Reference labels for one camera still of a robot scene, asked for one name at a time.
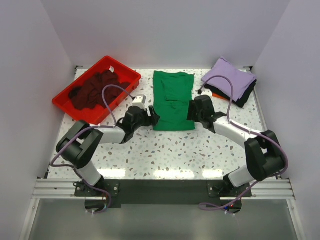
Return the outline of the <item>green t shirt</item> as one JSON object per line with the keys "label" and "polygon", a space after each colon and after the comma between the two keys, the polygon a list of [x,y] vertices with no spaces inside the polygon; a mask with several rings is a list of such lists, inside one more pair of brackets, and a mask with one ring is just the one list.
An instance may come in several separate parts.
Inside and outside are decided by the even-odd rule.
{"label": "green t shirt", "polygon": [[160,119],[154,131],[192,131],[195,123],[187,120],[192,100],[194,76],[185,72],[153,73],[153,106]]}

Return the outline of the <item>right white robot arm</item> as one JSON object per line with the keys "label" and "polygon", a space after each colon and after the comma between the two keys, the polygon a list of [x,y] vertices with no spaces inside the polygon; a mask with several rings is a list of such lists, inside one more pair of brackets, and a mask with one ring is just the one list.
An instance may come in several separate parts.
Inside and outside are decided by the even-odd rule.
{"label": "right white robot arm", "polygon": [[189,102],[187,120],[244,149],[246,164],[225,175],[221,184],[221,191],[233,197],[252,181],[262,182],[286,171],[289,160],[273,131],[248,128],[231,120],[229,113],[216,112],[211,97],[200,95]]}

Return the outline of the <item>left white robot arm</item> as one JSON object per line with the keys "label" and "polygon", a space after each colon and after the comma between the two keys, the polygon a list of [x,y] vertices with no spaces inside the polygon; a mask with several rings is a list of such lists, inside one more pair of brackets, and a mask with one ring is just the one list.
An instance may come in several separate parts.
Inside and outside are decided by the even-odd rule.
{"label": "left white robot arm", "polygon": [[56,168],[72,168],[92,196],[109,196],[104,177],[92,162],[98,145],[125,144],[133,138],[139,128],[154,127],[159,120],[160,116],[153,106],[149,106],[148,109],[129,107],[115,126],[90,125],[84,120],[79,120],[56,145],[56,156],[50,165]]}

